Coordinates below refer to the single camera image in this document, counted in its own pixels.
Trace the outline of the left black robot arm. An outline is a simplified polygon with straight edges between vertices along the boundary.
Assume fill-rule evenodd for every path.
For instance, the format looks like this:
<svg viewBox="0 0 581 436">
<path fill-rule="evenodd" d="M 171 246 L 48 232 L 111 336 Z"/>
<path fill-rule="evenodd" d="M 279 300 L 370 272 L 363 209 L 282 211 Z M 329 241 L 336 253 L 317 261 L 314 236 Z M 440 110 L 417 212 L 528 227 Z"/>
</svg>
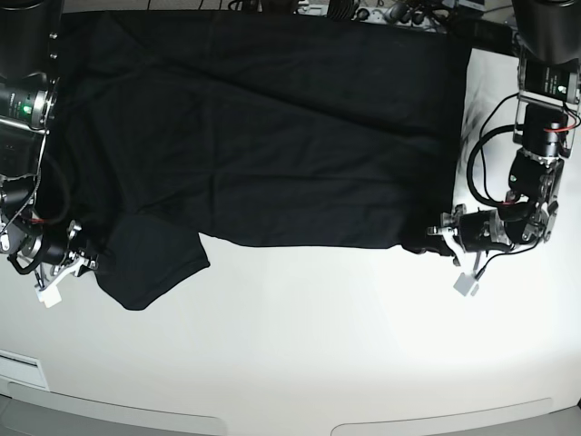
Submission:
<svg viewBox="0 0 581 436">
<path fill-rule="evenodd" d="M 517 254 L 549 241 L 558 190 L 572 135 L 580 126 L 580 4 L 577 1 L 515 1 L 516 26 L 503 31 L 520 49 L 517 115 L 514 123 L 482 131 L 468 156 L 466 179 L 484 210 L 468 213 L 459 204 L 443 213 L 428 235 L 440 237 L 455 264 L 480 274 L 466 255 Z M 474 180 L 476 161 L 496 136 L 511 134 L 518 149 L 508 173 L 508 190 L 497 201 Z"/>
</svg>

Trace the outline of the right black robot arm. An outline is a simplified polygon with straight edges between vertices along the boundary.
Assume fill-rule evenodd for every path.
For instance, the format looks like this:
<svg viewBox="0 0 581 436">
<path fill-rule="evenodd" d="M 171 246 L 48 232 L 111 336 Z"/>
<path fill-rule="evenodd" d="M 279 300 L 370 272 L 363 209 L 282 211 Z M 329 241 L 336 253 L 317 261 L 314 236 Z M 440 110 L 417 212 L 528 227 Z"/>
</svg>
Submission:
<svg viewBox="0 0 581 436">
<path fill-rule="evenodd" d="M 69 183 L 46 150 L 60 82 L 54 49 L 63 8 L 61 1 L 1 4 L 1 253 L 17 273 L 34 275 L 42 299 L 65 276 L 98 266 L 80 222 L 66 219 Z M 52 217 L 36 209 L 45 166 L 62 192 Z"/>
</svg>

